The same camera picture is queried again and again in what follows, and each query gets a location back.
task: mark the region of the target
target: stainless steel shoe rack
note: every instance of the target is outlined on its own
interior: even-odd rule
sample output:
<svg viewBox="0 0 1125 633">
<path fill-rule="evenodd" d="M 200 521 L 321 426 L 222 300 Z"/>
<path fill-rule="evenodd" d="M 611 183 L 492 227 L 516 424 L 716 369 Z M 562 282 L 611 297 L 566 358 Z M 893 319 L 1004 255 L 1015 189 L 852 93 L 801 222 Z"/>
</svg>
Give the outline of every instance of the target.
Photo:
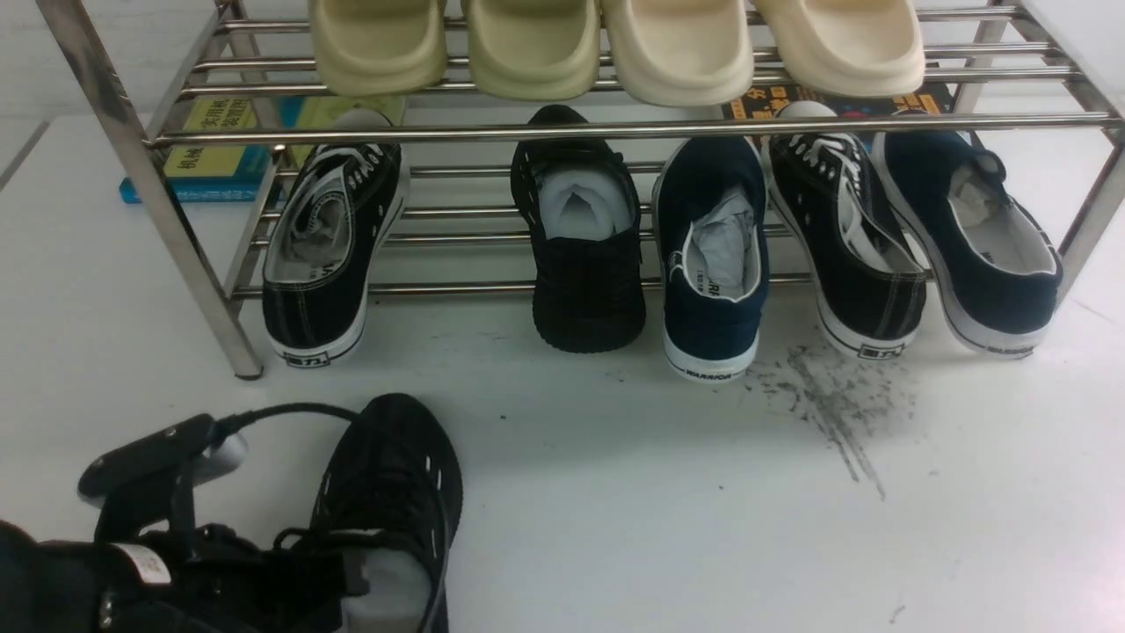
<svg viewBox="0 0 1125 633">
<path fill-rule="evenodd" d="M 291 71 L 315 71 L 310 57 L 264 57 L 259 52 L 255 36 L 260 34 L 308 33 L 308 22 L 298 20 L 256 20 L 245 11 L 243 0 L 214 0 L 215 10 L 196 39 L 183 64 L 172 78 L 162 102 L 148 126 L 141 123 L 129 101 L 102 42 L 90 21 L 82 0 L 37 0 L 58 46 L 74 71 L 94 114 L 112 143 L 122 164 L 136 184 L 161 238 L 183 275 L 204 318 L 210 325 L 219 346 L 231 362 L 236 377 L 256 379 L 262 374 L 262 363 L 252 349 L 238 315 L 248 299 L 261 297 L 261 288 L 251 286 L 262 248 L 269 243 L 269 227 L 280 212 L 276 208 L 278 191 L 291 182 L 292 169 L 287 145 L 341 142 L 495 142 L 528 138 L 602 137 L 602 138 L 680 138 L 690 136 L 721 136 L 752 134 L 793 134 L 814 132 L 873 132 L 924 128 L 984 130 L 1025 127 L 1098 127 L 1113 142 L 1113 152 L 1097 182 L 1080 208 L 1060 250 L 1066 268 L 1065 289 L 1073 283 L 1095 245 L 1109 224 L 1114 212 L 1125 199 L 1125 123 L 1122 115 L 1106 97 L 1107 92 L 1097 78 L 1091 76 L 1071 54 L 1071 48 L 1060 42 L 1044 26 L 1034 6 L 1024 0 L 992 0 L 986 7 L 964 9 L 919 10 L 922 21 L 971 20 L 980 22 L 972 43 L 927 46 L 930 60 L 964 58 L 963 67 L 942 67 L 927 71 L 927 81 L 956 84 L 954 114 L 940 117 L 880 117 L 868 119 L 801 119 L 801 120 L 706 120 L 682 123 L 586 124 L 552 127 L 531 125 L 489 126 L 407 126 L 371 132 L 354 130 L 287 130 L 280 124 L 276 103 L 271 98 L 290 94 L 328 94 L 318 83 L 297 83 L 277 79 Z M 750 11 L 748 24 L 763 24 Z M 1001 36 L 1014 27 L 1026 42 L 1002 43 Z M 449 30 L 465 29 L 462 19 L 447 19 Z M 225 55 L 230 48 L 231 54 Z M 1042 60 L 1046 64 L 1027 67 L 992 67 L 999 55 L 1023 55 Z M 780 62 L 776 49 L 755 51 L 758 62 Z M 449 67 L 464 69 L 466 57 L 450 57 Z M 603 54 L 602 65 L 611 66 L 609 54 Z M 233 73 L 241 82 L 215 83 L 208 81 L 214 72 Z M 788 81 L 783 70 L 759 66 L 756 81 L 773 83 Z M 1065 84 L 1086 111 L 1012 115 L 972 114 L 981 88 L 993 81 L 1054 80 Z M 619 91 L 620 83 L 612 76 L 600 79 L 595 91 Z M 444 80 L 424 90 L 426 93 L 465 94 L 476 91 L 468 81 Z M 238 96 L 253 98 L 259 128 L 238 133 L 184 132 L 184 120 L 191 100 L 208 96 Z M 273 161 L 250 209 L 250 217 L 234 261 L 225 278 L 212 266 L 192 230 L 188 217 L 172 195 L 162 171 L 164 157 L 173 145 L 236 144 L 269 145 Z M 652 173 L 659 163 L 630 164 L 633 172 Z M 508 165 L 439 166 L 413 170 L 416 179 L 425 178 L 493 178 L 508 173 Z M 410 218 L 474 219 L 512 217 L 514 207 L 429 207 L 410 208 Z M 770 227 L 771 236 L 785 236 L 780 225 Z M 526 242 L 525 233 L 457 233 L 457 234 L 399 234 L 389 243 L 400 245 L 425 244 L 497 244 Z M 808 274 L 781 274 L 775 283 L 807 282 Z M 647 279 L 647 288 L 658 288 L 658 279 Z M 377 295 L 429 295 L 468 292 L 525 291 L 531 281 L 522 282 L 451 282 L 451 283 L 393 283 L 370 288 Z"/>
</svg>

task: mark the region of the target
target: white tag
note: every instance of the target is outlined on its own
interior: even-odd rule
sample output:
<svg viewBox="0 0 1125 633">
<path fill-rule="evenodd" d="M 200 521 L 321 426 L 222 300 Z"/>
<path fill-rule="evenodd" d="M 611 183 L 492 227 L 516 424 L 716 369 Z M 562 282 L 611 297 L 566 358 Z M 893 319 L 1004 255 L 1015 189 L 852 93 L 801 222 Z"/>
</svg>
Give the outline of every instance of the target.
<svg viewBox="0 0 1125 633">
<path fill-rule="evenodd" d="M 110 543 L 110 545 L 124 552 L 133 561 L 133 567 L 137 569 L 141 581 L 145 585 L 172 584 L 172 572 L 156 552 L 142 545 L 122 543 Z"/>
</svg>

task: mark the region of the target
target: cream slide sandal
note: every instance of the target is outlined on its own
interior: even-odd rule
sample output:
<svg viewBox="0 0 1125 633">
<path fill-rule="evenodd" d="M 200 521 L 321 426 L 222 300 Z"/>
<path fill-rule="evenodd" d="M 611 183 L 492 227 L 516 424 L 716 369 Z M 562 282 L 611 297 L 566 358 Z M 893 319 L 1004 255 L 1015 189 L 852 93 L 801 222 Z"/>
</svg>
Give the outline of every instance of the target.
<svg viewBox="0 0 1125 633">
<path fill-rule="evenodd" d="M 793 79 L 821 92 L 899 97 L 926 74 L 911 0 L 755 0 Z"/>
<path fill-rule="evenodd" d="M 338 94 L 412 92 L 446 73 L 446 0 L 309 0 L 321 80 Z"/>
<path fill-rule="evenodd" d="M 573 99 L 597 79 L 597 0 L 462 0 L 469 73 L 490 94 Z"/>
<path fill-rule="evenodd" d="M 754 48 L 742 0 L 603 0 L 618 79 L 658 106 L 714 106 L 746 93 Z"/>
</svg>

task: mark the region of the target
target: book cover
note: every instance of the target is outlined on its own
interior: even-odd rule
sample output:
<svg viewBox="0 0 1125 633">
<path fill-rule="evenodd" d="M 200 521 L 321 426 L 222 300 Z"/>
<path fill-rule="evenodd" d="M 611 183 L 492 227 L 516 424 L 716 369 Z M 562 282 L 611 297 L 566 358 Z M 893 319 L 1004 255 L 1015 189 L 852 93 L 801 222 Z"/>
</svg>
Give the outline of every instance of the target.
<svg viewBox="0 0 1125 633">
<path fill-rule="evenodd" d="M 331 127 L 332 123 L 351 108 L 369 108 L 382 112 L 393 124 L 400 125 L 406 111 L 404 97 L 345 98 L 345 97 L 284 97 L 277 100 L 286 127 L 314 129 Z M 184 124 L 189 132 L 228 132 L 251 129 L 258 125 L 250 99 L 198 99 Z M 312 146 L 295 146 L 297 165 L 304 164 Z M 264 146 L 177 146 L 164 162 L 164 173 L 181 202 L 249 201 L 258 189 L 269 165 L 269 151 Z M 120 183 L 122 199 L 140 204 L 133 181 Z"/>
<path fill-rule="evenodd" d="M 903 110 L 938 115 L 953 108 L 953 94 L 945 83 L 926 83 L 911 94 L 882 99 L 821 94 L 794 84 L 756 84 L 738 100 L 722 106 L 722 114 L 723 118 L 734 120 L 770 119 L 793 101 L 819 101 L 844 118 L 890 116 Z M 860 137 L 870 144 L 874 134 L 860 134 Z"/>
</svg>

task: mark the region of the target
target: navy blue canvas sneaker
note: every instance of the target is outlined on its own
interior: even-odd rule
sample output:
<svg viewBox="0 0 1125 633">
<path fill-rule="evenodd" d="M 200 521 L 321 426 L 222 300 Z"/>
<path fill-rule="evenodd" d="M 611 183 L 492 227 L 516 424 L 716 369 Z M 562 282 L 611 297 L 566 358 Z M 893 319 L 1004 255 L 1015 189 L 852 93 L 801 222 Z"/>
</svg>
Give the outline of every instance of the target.
<svg viewBox="0 0 1125 633">
<path fill-rule="evenodd" d="M 1030 355 L 1054 315 L 1062 262 L 1005 189 L 1000 157 L 954 132 L 910 132 L 879 134 L 872 161 L 934 266 L 957 340 L 1004 359 Z"/>
<path fill-rule="evenodd" d="M 680 376 L 738 380 L 754 362 L 770 287 L 766 184 L 741 137 L 692 138 L 652 189 L 664 282 L 664 352 Z"/>
</svg>

